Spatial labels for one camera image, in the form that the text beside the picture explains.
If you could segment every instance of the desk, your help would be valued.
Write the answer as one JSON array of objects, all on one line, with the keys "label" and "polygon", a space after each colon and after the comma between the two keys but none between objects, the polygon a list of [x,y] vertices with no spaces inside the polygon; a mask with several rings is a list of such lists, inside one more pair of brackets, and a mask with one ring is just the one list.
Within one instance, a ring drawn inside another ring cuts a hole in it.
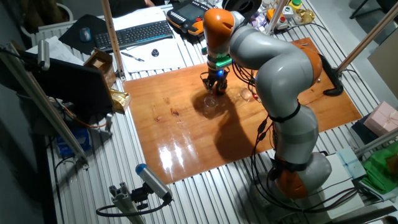
[{"label": "desk", "polygon": [[[324,26],[320,16],[307,0],[303,0],[303,8],[313,10],[317,15],[314,22]],[[54,35],[60,37],[72,24],[66,22],[42,27],[39,33],[33,36],[32,43],[37,45],[40,39]],[[344,55],[349,53],[340,51],[327,32],[312,26],[297,27],[289,33],[276,36],[286,41],[305,37],[312,39],[332,66],[337,66],[344,59]],[[177,35],[176,38],[186,67],[206,62],[206,57],[200,54],[200,49],[205,46],[204,42],[192,45]],[[89,57],[75,49],[71,51],[82,60]],[[133,80],[168,71],[150,70],[133,73],[126,78]],[[343,84],[362,116],[370,113],[379,103],[360,76],[345,72]],[[120,80],[117,80],[114,87],[123,91]],[[332,153],[343,147],[358,147],[358,143],[349,133],[351,125],[352,123],[348,123],[320,133],[314,151]],[[104,129],[90,131],[94,149],[87,153],[90,166],[88,170],[83,170],[80,166],[75,167],[71,162],[60,165],[56,172],[50,169],[58,223],[63,223],[62,219],[65,223],[128,223],[126,218],[107,219],[98,217],[95,213],[96,208],[112,204],[108,191],[110,185],[118,185],[122,181],[125,181],[130,189],[142,185],[142,180],[135,174],[134,169],[145,160],[130,110],[127,110],[126,114],[115,114],[111,132],[110,136]],[[55,149],[48,148],[47,154],[50,167],[61,160]],[[257,156],[260,171],[271,167],[270,157],[273,157],[272,151],[262,152]],[[169,184],[174,202],[158,212],[144,215],[144,218],[147,223],[268,223],[267,218],[246,200],[250,183],[249,166],[250,160],[245,158]],[[55,185],[55,175],[59,187]],[[153,195],[149,197],[148,203],[150,208],[160,205],[159,199]]]},{"label": "desk", "polygon": [[[318,52],[309,38],[295,43]],[[205,63],[123,83],[131,95],[130,110],[147,165],[166,184],[251,155],[257,128],[267,113],[261,103],[242,99],[244,83],[229,69],[226,94],[217,97],[212,119],[203,115],[208,93],[199,74],[208,70]],[[361,118],[345,92],[325,96],[323,91],[333,84],[325,72],[320,78],[298,96],[314,111],[319,131]],[[272,148],[270,135],[260,142],[257,153]]]}]

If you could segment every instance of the wooden table surface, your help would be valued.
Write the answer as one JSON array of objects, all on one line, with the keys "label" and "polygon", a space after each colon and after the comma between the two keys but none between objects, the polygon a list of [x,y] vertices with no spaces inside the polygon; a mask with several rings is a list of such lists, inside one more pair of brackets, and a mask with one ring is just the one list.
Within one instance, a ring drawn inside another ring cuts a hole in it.
[{"label": "wooden table surface", "polygon": [[[294,42],[318,52],[309,38]],[[202,64],[123,83],[146,163],[166,184],[250,156],[257,127],[267,116],[260,103],[242,99],[243,82],[232,71],[219,105],[206,110],[208,93],[200,80],[206,71]],[[345,92],[323,95],[333,85],[325,72],[320,78],[298,96],[315,112],[319,131],[361,118]],[[267,136],[257,152],[268,149]]]}]

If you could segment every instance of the keyboard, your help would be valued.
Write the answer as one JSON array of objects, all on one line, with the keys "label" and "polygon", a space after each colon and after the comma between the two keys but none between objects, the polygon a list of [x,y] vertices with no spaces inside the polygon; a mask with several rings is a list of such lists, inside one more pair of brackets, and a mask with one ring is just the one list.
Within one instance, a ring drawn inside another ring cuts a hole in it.
[{"label": "keyboard", "polygon": [[[173,32],[166,21],[159,21],[117,30],[116,37],[118,38],[119,48],[125,49],[165,38],[173,38]],[[98,49],[105,52],[113,51],[108,33],[95,35],[94,40]]]}]

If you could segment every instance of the black monitor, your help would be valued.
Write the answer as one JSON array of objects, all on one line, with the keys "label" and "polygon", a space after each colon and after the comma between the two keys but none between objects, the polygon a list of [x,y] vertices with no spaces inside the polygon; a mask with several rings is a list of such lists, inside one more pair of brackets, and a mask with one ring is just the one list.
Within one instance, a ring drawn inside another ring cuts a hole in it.
[{"label": "black monitor", "polygon": [[[37,63],[37,54],[19,54]],[[99,70],[51,58],[47,71],[32,73],[47,96],[72,102],[80,116],[113,112],[113,100]]]}]

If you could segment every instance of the blue light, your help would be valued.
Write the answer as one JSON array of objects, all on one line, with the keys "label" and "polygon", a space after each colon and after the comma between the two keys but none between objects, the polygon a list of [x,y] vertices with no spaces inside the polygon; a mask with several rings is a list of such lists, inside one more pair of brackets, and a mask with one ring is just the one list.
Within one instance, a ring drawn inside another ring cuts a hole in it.
[{"label": "blue light", "polygon": [[219,70],[217,72],[217,76],[219,76],[219,77],[223,76],[223,74],[224,74],[224,70]]}]

